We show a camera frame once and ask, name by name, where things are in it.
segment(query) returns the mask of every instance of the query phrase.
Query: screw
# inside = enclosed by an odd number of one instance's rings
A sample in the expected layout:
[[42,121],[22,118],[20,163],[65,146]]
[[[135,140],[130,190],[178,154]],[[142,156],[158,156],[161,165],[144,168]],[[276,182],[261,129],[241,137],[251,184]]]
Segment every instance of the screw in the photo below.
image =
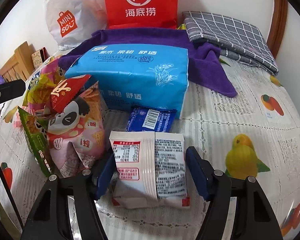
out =
[[256,178],[252,177],[252,176],[249,176],[248,177],[248,181],[251,182],[251,183],[255,183],[256,182]]
[[82,175],[83,175],[83,176],[87,176],[87,175],[89,175],[90,173],[91,173],[91,171],[90,171],[89,169],[85,169],[85,170],[82,171]]
[[52,174],[50,177],[49,177],[49,180],[50,181],[54,181],[57,179],[57,176],[55,174]]
[[216,176],[222,176],[223,175],[223,171],[221,171],[221,170],[215,170],[214,171],[214,175],[216,175]]

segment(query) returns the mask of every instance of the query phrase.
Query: gray checkered cloth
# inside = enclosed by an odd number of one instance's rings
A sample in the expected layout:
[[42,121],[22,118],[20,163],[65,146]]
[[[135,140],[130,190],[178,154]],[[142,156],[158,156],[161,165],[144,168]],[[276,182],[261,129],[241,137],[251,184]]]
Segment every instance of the gray checkered cloth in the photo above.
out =
[[208,12],[183,12],[193,42],[210,42],[221,55],[262,68],[277,75],[278,68],[260,30],[249,23]]

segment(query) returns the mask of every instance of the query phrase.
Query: blue snack package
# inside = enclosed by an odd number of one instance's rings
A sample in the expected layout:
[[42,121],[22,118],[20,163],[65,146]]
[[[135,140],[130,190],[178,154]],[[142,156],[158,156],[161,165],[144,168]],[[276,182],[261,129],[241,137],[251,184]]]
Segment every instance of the blue snack package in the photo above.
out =
[[176,111],[158,111],[146,107],[135,107],[130,113],[127,132],[169,132]]
[[99,81],[110,109],[176,109],[180,118],[189,85],[188,50],[153,44],[96,46],[72,64],[65,78],[84,74]]

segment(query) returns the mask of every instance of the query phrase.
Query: red box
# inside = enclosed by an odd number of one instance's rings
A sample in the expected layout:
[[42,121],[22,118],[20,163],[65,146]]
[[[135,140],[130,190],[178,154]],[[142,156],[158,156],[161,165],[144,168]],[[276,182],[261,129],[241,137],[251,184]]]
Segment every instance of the red box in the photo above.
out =
[[105,0],[110,29],[177,27],[178,0]]

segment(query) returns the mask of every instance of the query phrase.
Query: haidilao bag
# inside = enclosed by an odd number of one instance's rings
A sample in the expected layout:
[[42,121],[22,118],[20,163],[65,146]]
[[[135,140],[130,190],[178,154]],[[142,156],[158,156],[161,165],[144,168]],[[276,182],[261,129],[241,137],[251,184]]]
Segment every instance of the haidilao bag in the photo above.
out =
[[105,0],[109,28],[177,27],[178,0]]
[[106,14],[96,0],[45,0],[45,8],[59,50],[75,48],[106,27]]

